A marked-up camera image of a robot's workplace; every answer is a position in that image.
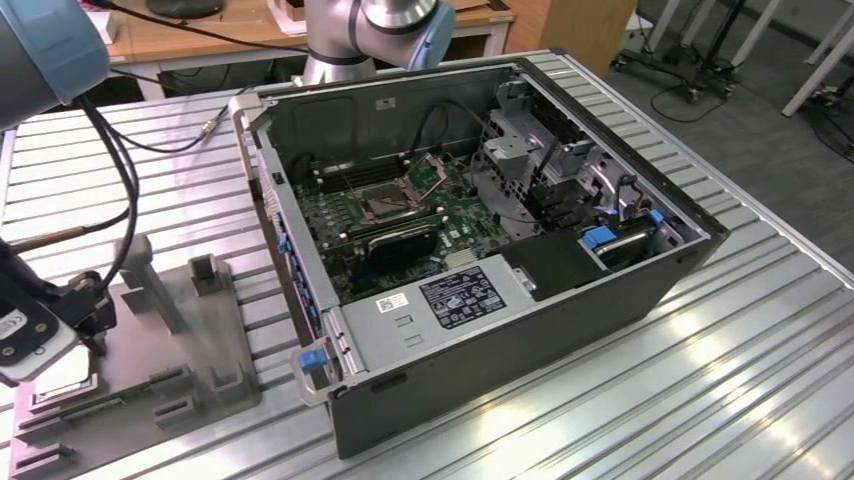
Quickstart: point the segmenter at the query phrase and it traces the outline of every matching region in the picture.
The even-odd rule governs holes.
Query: slotted aluminum surface
[[[570,58],[546,51],[529,58],[733,230],[705,268],[645,320],[342,461],[326,410],[303,405],[292,382],[287,359],[296,337],[230,126],[202,152],[134,150],[140,230],[151,235],[155,266],[170,268],[208,252],[227,258],[266,391],[252,410],[84,478],[851,475],[850,273]],[[104,113],[138,140],[176,145],[227,100],[222,92]],[[0,169],[7,240],[123,209],[118,176],[78,113],[36,117],[7,134]],[[46,278],[62,281],[110,264],[110,241],[120,234],[118,227],[27,259]],[[9,423],[0,422],[4,438]]]

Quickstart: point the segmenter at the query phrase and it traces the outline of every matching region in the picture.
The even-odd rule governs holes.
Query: wire
[[[854,163],[854,157],[849,155],[837,145],[833,145],[830,140],[825,138],[822,132],[819,131],[817,120],[823,118],[827,122],[835,124],[835,122],[833,121],[833,117],[827,116],[827,113],[821,105],[811,104],[810,106],[811,108],[805,107],[802,111],[806,116],[807,123],[810,124],[810,127],[813,129],[813,136],[822,143],[822,145],[825,145],[825,147],[827,147],[827,149],[839,156],[839,158],[842,158],[849,163]],[[839,133],[842,133],[846,136],[846,140],[849,140],[846,132],[841,131]]]
[[[240,90],[238,90],[238,93],[235,93],[235,96],[246,93],[250,89],[255,88],[256,86],[258,86],[256,84],[252,84],[252,85],[248,85],[248,86],[243,87]],[[214,116],[214,118],[211,118],[211,120],[204,122],[204,125],[202,126],[202,131],[199,132],[199,135],[196,136],[196,138],[194,138],[190,141],[190,143],[187,143],[186,145],[183,145],[180,147],[176,147],[176,148],[162,148],[162,147],[154,147],[151,145],[146,145],[144,143],[138,142],[136,140],[130,138],[127,135],[124,135],[122,132],[119,132],[116,130],[116,128],[110,123],[107,123],[106,119],[104,119],[104,122],[106,122],[107,127],[110,128],[111,132],[122,140],[128,142],[135,147],[142,148],[143,150],[148,150],[151,152],[156,152],[156,153],[180,153],[180,152],[184,152],[184,151],[190,150],[196,145],[199,145],[211,136],[211,133],[214,133],[214,130],[216,130],[216,127],[219,126],[219,123],[223,120],[226,112],[228,112],[228,104],[226,104],[226,106],[219,109],[219,112],[216,112],[216,115]]]
[[[822,137],[818,131],[818,127],[815,126],[815,122],[810,122],[810,127],[813,127],[813,135],[815,136],[815,139],[822,143],[822,145],[825,145],[825,147],[827,147],[827,149],[833,153],[835,153],[839,156],[839,158],[842,158],[846,162],[854,163],[854,158],[849,157],[845,152],[838,150],[837,147],[831,145],[827,140],[825,140],[825,138]]]
[[[179,73],[179,72],[170,72],[170,73],[178,77],[191,78],[199,75],[199,72],[202,72],[202,68],[203,67],[196,68],[192,73]]]
[[[174,90],[178,93],[182,93],[182,94],[187,93],[180,88],[178,88],[175,85],[170,85],[168,83],[164,83],[160,80],[155,80],[154,78],[148,78],[148,77],[144,77],[144,76],[138,75],[135,73],[126,72],[124,70],[119,70],[118,68],[111,68],[110,71],[112,73],[115,73],[116,75],[120,75],[123,77],[134,78],[136,80],[142,80],[143,82],[148,82],[148,83],[154,83],[156,85],[160,85],[163,88],[168,88],[170,90]],[[188,82],[184,82],[184,84],[192,86],[194,88],[198,88],[195,85],[192,85]]]
[[[635,9],[635,15],[638,17],[638,27],[641,27],[641,36],[643,37],[643,46],[641,47],[641,54],[649,57],[653,57],[655,52],[650,49],[650,37],[646,35],[646,28],[643,28],[643,17],[641,16],[641,12]]]
[[[558,138],[558,135],[555,135],[555,139],[551,141],[551,145],[549,145],[549,151],[546,152],[543,159],[539,161],[539,165],[537,165],[537,168],[531,172],[531,178],[529,179],[529,190],[534,186],[534,181],[539,178],[543,170],[546,170],[546,165],[549,165],[549,160],[551,160],[551,156],[558,149],[558,145],[561,145],[561,139]]]
[[[703,1],[705,0],[697,0],[697,3],[691,7],[691,11],[689,12],[689,16],[685,19],[685,23],[682,24],[682,27],[679,28],[679,35],[678,35],[679,39],[682,39],[682,35],[685,35],[685,32],[689,29],[689,25],[691,24],[691,21],[694,20],[694,16],[697,15],[697,9],[702,5]]]
[[[667,120],[671,120],[671,121],[678,122],[678,123],[697,123],[703,118],[706,118],[709,116],[709,114],[711,114],[711,112],[714,112],[723,105],[726,105],[726,102],[729,101],[729,99],[725,98],[723,100],[721,100],[721,103],[718,103],[714,107],[711,107],[699,116],[697,116],[694,118],[677,118],[677,117],[673,117],[671,115],[667,115],[665,112],[662,112],[662,110],[658,108],[658,105],[655,105],[655,100],[658,100],[662,95],[665,95],[665,94],[675,91],[677,89],[682,88],[682,86],[683,86],[682,83],[679,85],[674,85],[673,87],[666,88],[665,90],[658,92],[655,95],[653,95],[653,98],[650,98],[650,108],[655,111],[655,113],[658,113]]]
[[[223,73],[223,79],[219,81],[216,87],[214,87],[214,92],[219,91],[220,88],[226,85],[226,81],[228,80],[228,74],[231,73],[231,63],[226,66],[226,73]]]
[[[428,108],[427,111],[424,112],[424,115],[422,116],[422,120],[420,123],[418,125],[418,131],[415,133],[415,138],[412,139],[412,145],[410,145],[410,151],[408,151],[408,156],[412,157],[415,155],[415,150],[418,149],[418,147],[420,146],[422,143],[422,136],[424,135],[424,127],[427,126],[427,121],[430,120],[430,116],[432,115],[432,112],[436,111],[436,109],[444,105],[451,105],[454,107],[457,107],[458,109],[461,109],[463,112],[466,112],[471,118],[481,124],[481,126],[490,132],[491,135],[494,136],[499,136],[498,133],[495,132],[495,129],[483,121],[483,119],[481,118],[481,116],[471,110],[471,108],[469,108],[466,105],[463,105],[462,103],[459,103],[457,100],[451,100],[448,98],[444,98],[442,100],[439,100],[436,103],[434,103]]]
[[[482,155],[481,155],[481,151],[475,152],[471,155],[471,165],[469,166],[470,171],[471,171],[471,177],[470,177],[469,183],[471,183],[471,186],[474,188],[478,188],[478,185],[475,184],[475,159],[477,159],[478,162],[481,162],[483,160]],[[493,213],[495,215],[498,215],[499,217],[506,218],[507,220],[513,220],[514,222],[539,225],[539,221],[537,221],[537,220],[522,220],[521,218],[515,218],[511,215],[507,215],[507,214],[505,214],[502,212],[498,212],[498,211],[493,211]]]
[[[851,134],[849,132],[846,132],[846,130],[842,128],[842,125],[839,125],[837,123],[837,121],[834,120],[834,118],[827,115],[826,112],[822,112],[822,116],[825,117],[825,119],[827,120],[827,122],[830,122],[830,125],[833,125],[833,127],[837,129],[837,131],[842,134],[842,136],[845,137],[845,139],[849,141],[850,145],[854,145],[854,137],[851,137]]]
[[[163,25],[164,27],[175,28],[178,30],[183,30],[186,32],[196,33],[199,35],[204,35],[206,37],[216,38],[218,40],[223,40],[224,42],[235,43],[238,45],[243,45],[246,47],[263,48],[268,50],[284,50],[288,52],[298,52],[303,54],[308,54],[308,50],[300,47],[284,47],[279,45],[264,45],[263,43],[247,42],[246,40],[240,40],[238,38],[227,37],[226,35],[220,35],[219,33],[208,32],[207,30],[200,30],[195,27],[190,27],[187,25],[182,25],[180,23],[168,22],[158,17],[152,17],[146,15],[136,10],[131,10],[130,8],[124,8],[120,5],[116,5],[115,2],[110,0],[87,0],[87,2],[100,8],[106,8],[108,10],[115,10],[118,12],[130,15],[134,18],[139,18],[151,23],[156,23],[158,25]]]
[[[122,265],[124,265],[128,252],[131,250],[131,243],[134,242],[134,235],[136,233],[136,219],[139,215],[139,176],[136,174],[134,161],[131,160],[128,151],[124,148],[124,144],[122,143],[122,140],[111,134],[107,120],[95,108],[95,105],[92,105],[86,96],[78,97],[76,102],[80,105],[80,108],[83,109],[87,117],[90,118],[90,121],[92,122],[92,127],[95,127],[95,131],[98,132],[102,142],[104,142],[104,147],[107,148],[107,152],[110,153],[110,156],[112,158],[114,166],[119,171],[119,176],[122,177],[122,183],[124,185],[124,190],[128,196],[128,226],[124,232],[124,237],[122,239],[122,245],[119,247],[119,252],[116,253],[116,258],[114,260],[112,266],[107,271],[107,275],[104,275],[104,278],[95,287],[96,291],[104,291],[110,287],[110,283],[112,282],[112,280],[116,278]]]

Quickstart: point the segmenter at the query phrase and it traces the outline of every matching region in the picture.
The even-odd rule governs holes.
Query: connector
[[[215,118],[204,122],[202,126],[202,135],[210,135],[214,129],[216,128],[218,121]]]

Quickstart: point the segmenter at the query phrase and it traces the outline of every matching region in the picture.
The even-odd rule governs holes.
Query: black cable on table
[[[151,15],[146,15],[142,12],[138,12],[136,10],[131,10],[130,8],[126,8],[120,5],[118,5],[115,2],[110,1],[110,0],[87,0],[87,2],[99,7],[99,8],[104,8],[107,10],[115,10],[116,12],[122,12],[126,15],[130,15],[134,18],[139,18],[140,20],[144,20],[147,22],[151,23],[156,23],[158,25],[163,25],[164,27],[170,27],[170,28],[175,28],[178,30],[183,30],[186,32],[191,32],[191,33],[196,33],[199,35],[204,35],[206,37],[211,37],[211,38],[216,38],[218,40],[222,40],[224,42],[230,42],[230,43],[235,43],[238,45],[243,45],[246,47],[255,47],[255,48],[264,48],[264,49],[270,49],[270,50],[284,50],[288,52],[298,52],[298,53],[303,53],[303,54],[308,54],[308,49],[302,48],[302,47],[284,47],[284,46],[279,46],[279,45],[264,45],[263,43],[255,43],[255,42],[247,42],[246,40],[240,40],[238,38],[232,38],[232,37],[227,37],[226,35],[220,35],[219,33],[214,33],[214,32],[208,32],[207,30],[202,30],[199,28],[195,27],[190,27],[187,25],[182,25],[180,23],[172,23],[167,20],[163,20],[158,17],[152,17]]]
[[[240,90],[238,90],[238,93],[235,95],[240,95],[240,94],[246,93],[250,89],[255,88],[256,86],[258,86],[256,84],[247,85]],[[223,117],[226,116],[226,112],[228,112],[228,104],[226,104],[226,106],[223,106],[223,108],[219,109],[219,112],[216,112],[216,115],[214,116],[214,118],[211,118],[211,120],[208,120],[204,123],[204,126],[202,127],[202,131],[199,132],[199,135],[196,136],[196,138],[194,138],[190,141],[190,143],[187,143],[186,145],[182,145],[180,147],[175,147],[175,148],[162,148],[162,147],[154,147],[151,145],[146,145],[144,143],[138,142],[131,137],[128,137],[122,132],[119,132],[116,130],[116,128],[112,125],[110,125],[110,123],[107,123],[107,127],[110,128],[111,132],[122,140],[128,142],[135,147],[142,148],[143,150],[148,150],[148,151],[155,152],[155,153],[167,153],[167,154],[168,153],[180,153],[180,152],[184,152],[184,151],[190,150],[196,145],[199,145],[211,136],[211,133],[214,133],[214,130],[219,126],[219,123],[223,121]]]

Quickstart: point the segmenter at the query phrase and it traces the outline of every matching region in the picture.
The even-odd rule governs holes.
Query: metal bracket
[[[228,115],[235,126],[235,134],[238,135],[238,149],[240,151],[240,163],[243,164],[243,173],[248,181],[255,180],[256,175],[252,170],[252,159],[250,149],[246,145],[246,134],[248,127],[264,111],[264,104],[256,93],[246,93],[235,95],[228,100]]]

